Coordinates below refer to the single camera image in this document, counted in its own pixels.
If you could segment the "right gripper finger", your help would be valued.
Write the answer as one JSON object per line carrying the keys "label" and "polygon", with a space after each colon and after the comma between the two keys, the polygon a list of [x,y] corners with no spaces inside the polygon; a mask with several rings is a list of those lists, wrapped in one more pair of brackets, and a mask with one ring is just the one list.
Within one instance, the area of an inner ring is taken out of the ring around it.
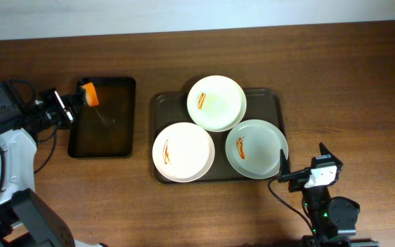
{"label": "right gripper finger", "polygon": [[319,148],[320,148],[320,161],[322,163],[333,162],[338,169],[341,169],[343,167],[343,163],[322,142],[320,142]]}
{"label": "right gripper finger", "polygon": [[279,174],[281,176],[286,176],[288,174],[290,174],[290,165],[289,165],[289,161],[287,160],[287,157],[285,156],[285,153],[283,151],[283,149],[280,149],[280,170],[279,170]]}

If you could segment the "white plate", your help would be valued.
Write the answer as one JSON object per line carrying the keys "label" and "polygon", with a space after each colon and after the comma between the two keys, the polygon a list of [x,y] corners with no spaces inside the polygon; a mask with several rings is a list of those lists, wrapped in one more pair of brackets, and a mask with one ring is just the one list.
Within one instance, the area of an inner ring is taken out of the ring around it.
{"label": "white plate", "polygon": [[179,122],[164,128],[154,139],[152,160],[166,179],[189,183],[203,177],[215,159],[215,144],[202,127]]}
{"label": "white plate", "polygon": [[246,106],[243,89],[233,79],[222,75],[198,80],[187,95],[191,119],[211,132],[234,128],[243,119]]}
{"label": "white plate", "polygon": [[271,178],[280,172],[280,156],[289,156],[282,131],[260,119],[242,121],[229,133],[225,142],[228,162],[241,175],[251,179]]}

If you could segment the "orange green sponge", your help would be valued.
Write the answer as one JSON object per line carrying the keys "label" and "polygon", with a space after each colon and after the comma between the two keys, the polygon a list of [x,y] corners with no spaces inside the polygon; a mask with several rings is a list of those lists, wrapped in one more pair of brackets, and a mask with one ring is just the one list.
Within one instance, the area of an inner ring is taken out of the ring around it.
{"label": "orange green sponge", "polygon": [[99,105],[95,86],[92,82],[81,85],[81,89],[84,93],[84,101],[88,106],[93,107]]}

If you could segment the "white plate back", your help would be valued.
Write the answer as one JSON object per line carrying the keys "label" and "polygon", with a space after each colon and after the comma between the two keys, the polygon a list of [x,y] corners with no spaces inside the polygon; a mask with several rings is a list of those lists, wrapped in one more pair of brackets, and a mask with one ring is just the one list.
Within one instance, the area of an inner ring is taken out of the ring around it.
{"label": "white plate back", "polygon": [[211,132],[234,128],[243,119],[246,106],[243,89],[233,79],[222,75],[198,80],[187,95],[191,119]]}

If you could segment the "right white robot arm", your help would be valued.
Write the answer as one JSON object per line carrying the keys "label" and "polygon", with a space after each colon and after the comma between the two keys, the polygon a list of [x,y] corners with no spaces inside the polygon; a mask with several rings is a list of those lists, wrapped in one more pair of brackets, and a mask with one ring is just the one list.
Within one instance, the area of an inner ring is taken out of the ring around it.
{"label": "right white robot arm", "polygon": [[342,196],[332,197],[328,188],[339,180],[343,163],[319,144],[320,155],[311,159],[309,167],[292,172],[289,161],[281,150],[279,183],[287,183],[288,191],[302,193],[302,209],[299,212],[281,198],[279,202],[297,213],[307,223],[311,234],[300,240],[300,246],[379,246],[371,239],[351,240],[356,235],[356,223],[360,205]]}

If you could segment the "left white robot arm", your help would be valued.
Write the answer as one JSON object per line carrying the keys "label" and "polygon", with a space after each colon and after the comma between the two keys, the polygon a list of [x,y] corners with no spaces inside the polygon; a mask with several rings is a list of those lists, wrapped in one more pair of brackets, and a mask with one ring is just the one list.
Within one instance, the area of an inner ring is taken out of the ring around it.
{"label": "left white robot arm", "polygon": [[73,95],[33,91],[24,102],[18,80],[0,83],[0,246],[75,246],[67,224],[36,194],[34,157],[38,133],[70,129],[83,106],[97,106],[95,86],[81,84]]}

